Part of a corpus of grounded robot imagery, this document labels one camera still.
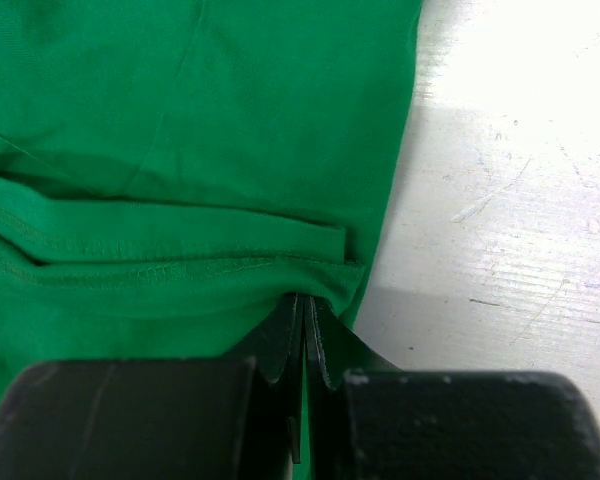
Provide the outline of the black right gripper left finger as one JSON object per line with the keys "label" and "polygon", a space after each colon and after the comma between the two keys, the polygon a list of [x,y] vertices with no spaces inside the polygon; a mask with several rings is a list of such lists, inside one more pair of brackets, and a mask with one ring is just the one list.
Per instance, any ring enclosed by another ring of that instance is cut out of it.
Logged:
{"label": "black right gripper left finger", "polygon": [[0,479],[286,479],[301,454],[304,300],[213,358],[69,360],[0,401]]}

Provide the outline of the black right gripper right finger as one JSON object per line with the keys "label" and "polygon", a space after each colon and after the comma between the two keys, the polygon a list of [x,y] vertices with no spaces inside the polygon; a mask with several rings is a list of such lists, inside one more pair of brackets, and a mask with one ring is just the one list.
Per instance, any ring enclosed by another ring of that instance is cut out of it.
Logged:
{"label": "black right gripper right finger", "polygon": [[408,371],[304,305],[315,479],[600,479],[583,394],[546,371]]}

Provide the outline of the green t-shirt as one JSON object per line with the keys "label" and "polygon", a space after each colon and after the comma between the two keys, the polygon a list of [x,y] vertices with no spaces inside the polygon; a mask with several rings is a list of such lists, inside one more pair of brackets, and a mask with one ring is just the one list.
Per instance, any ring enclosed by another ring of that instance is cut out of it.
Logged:
{"label": "green t-shirt", "polygon": [[282,296],[351,325],[419,1],[0,1],[0,400],[35,364],[212,357]]}

